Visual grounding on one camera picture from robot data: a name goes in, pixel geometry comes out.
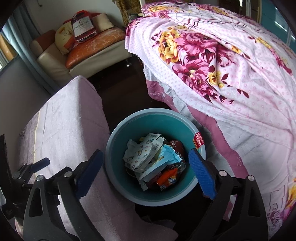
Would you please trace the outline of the light blue snack wrapper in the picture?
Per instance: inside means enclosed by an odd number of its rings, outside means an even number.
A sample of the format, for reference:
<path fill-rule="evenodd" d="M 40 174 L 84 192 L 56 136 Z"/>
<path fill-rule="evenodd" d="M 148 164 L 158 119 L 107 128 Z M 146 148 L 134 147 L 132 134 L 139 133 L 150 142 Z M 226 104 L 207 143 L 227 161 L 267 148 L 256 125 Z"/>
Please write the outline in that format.
<path fill-rule="evenodd" d="M 149 164 L 149 168 L 147 168 L 144 173 L 140 174 L 138 180 L 149 182 L 158 173 L 163 171 L 166 166 L 178 163 L 180 161 L 182 161 L 182 158 L 170 145 L 163 145 L 158 155 L 158 159 L 151 165 Z"/>

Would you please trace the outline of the white wet wipes pack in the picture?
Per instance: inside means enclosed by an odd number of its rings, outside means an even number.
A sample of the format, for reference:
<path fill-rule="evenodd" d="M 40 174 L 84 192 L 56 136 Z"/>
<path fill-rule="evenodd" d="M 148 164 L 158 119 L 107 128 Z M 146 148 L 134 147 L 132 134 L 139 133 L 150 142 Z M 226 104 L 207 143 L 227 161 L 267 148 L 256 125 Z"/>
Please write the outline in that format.
<path fill-rule="evenodd" d="M 149 133 L 137 144 L 129 139 L 123 156 L 125 167 L 137 173 L 143 173 L 164 143 L 161 134 Z"/>

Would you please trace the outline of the red soda can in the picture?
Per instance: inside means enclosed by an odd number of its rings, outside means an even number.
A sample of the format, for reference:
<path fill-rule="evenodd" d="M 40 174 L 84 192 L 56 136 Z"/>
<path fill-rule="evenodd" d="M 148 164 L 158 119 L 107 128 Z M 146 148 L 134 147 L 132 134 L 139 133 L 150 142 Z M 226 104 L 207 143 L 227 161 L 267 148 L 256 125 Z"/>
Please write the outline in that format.
<path fill-rule="evenodd" d="M 171 170 L 177 169 L 177 173 L 182 173 L 183 171 L 186 170 L 186 167 L 187 167 L 186 164 L 182 161 L 176 162 L 176 163 L 170 165 L 170 169 Z"/>

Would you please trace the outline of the red sticker on bin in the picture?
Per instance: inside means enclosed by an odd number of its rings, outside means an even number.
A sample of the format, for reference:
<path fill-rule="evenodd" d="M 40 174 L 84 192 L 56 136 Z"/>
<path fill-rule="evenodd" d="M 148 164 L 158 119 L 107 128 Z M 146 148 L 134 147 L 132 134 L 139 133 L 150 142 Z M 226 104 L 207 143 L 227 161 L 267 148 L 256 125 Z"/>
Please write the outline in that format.
<path fill-rule="evenodd" d="M 202 145 L 204 145 L 204 140 L 200 134 L 200 132 L 195 133 L 193 137 L 193 143 L 195 145 L 195 148 L 198 150 Z"/>

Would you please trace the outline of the lilac covered mattress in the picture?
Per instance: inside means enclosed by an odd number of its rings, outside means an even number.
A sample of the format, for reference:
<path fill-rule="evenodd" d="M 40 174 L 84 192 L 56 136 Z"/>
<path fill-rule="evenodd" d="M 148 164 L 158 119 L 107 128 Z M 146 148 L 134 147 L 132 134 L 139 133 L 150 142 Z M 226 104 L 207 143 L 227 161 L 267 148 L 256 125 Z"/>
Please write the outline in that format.
<path fill-rule="evenodd" d="M 83 76 L 72 79 L 51 97 L 20 133 L 16 165 L 50 160 L 40 171 L 49 178 L 65 167 L 76 168 L 96 150 L 104 151 L 109 127 L 102 100 Z M 105 240 L 175 240 L 177 233 L 140 219 L 133 202 L 111 185 L 100 169 L 81 205 Z"/>

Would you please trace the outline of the white and mauve bedsheet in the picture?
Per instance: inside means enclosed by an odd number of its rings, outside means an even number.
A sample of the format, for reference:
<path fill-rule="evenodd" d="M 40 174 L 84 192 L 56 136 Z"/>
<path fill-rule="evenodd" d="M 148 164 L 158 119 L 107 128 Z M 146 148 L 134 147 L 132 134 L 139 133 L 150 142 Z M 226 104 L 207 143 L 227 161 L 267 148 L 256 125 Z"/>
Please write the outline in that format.
<path fill-rule="evenodd" d="M 266 210 L 268 236 L 274 236 L 295 206 L 287 184 L 290 150 L 193 109 L 147 66 L 144 75 L 152 99 L 164 102 L 198 128 L 205 142 L 206 158 L 218 170 L 240 178 L 255 177 Z"/>

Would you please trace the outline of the cream leather sofa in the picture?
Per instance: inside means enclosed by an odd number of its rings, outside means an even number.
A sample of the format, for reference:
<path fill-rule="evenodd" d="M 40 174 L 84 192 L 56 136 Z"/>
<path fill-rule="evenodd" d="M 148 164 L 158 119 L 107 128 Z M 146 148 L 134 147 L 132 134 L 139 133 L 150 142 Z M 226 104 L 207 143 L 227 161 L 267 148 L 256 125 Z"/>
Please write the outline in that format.
<path fill-rule="evenodd" d="M 125 49 L 125 32 L 112 27 L 89 41 L 75 45 L 72 25 L 49 30 L 29 44 L 37 63 L 60 87 L 72 78 L 91 77 L 131 56 Z"/>

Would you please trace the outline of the pink floral blanket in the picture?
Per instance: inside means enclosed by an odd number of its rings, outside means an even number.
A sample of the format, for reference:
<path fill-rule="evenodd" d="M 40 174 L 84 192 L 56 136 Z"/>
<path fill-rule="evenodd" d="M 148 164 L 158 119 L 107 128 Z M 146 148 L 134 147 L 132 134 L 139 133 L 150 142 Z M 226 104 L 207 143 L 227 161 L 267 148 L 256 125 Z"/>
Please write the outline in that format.
<path fill-rule="evenodd" d="M 295 148 L 295 52 L 257 22 L 209 4 L 146 4 L 126 49 L 185 103 Z"/>

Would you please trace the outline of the orange leather seat cushion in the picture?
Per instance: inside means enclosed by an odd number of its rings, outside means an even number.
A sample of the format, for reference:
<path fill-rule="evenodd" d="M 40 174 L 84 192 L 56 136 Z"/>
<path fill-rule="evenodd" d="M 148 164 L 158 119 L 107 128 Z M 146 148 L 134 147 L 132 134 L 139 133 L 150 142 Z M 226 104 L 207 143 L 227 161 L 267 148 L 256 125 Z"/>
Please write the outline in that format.
<path fill-rule="evenodd" d="M 67 56 L 66 68 L 72 69 L 82 61 L 124 39 L 125 32 L 118 27 L 105 30 L 92 39 L 75 46 Z"/>

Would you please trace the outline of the cream cartoon pillow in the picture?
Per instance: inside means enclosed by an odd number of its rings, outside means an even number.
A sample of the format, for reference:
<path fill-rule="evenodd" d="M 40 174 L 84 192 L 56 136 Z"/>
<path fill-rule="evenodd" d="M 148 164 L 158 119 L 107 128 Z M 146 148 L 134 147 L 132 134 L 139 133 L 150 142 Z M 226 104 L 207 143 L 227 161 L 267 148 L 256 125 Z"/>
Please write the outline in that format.
<path fill-rule="evenodd" d="M 75 43 L 72 24 L 71 22 L 66 22 L 55 33 L 55 45 L 62 55 L 67 55 Z"/>

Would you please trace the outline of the beige square pillow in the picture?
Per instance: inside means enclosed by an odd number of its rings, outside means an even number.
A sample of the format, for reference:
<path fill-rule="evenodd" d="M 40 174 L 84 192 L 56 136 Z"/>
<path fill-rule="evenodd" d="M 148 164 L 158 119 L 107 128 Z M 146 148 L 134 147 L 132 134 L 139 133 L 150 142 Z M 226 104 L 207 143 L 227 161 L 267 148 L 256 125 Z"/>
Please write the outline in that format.
<path fill-rule="evenodd" d="M 94 16 L 92 21 L 99 33 L 114 27 L 106 13 Z"/>

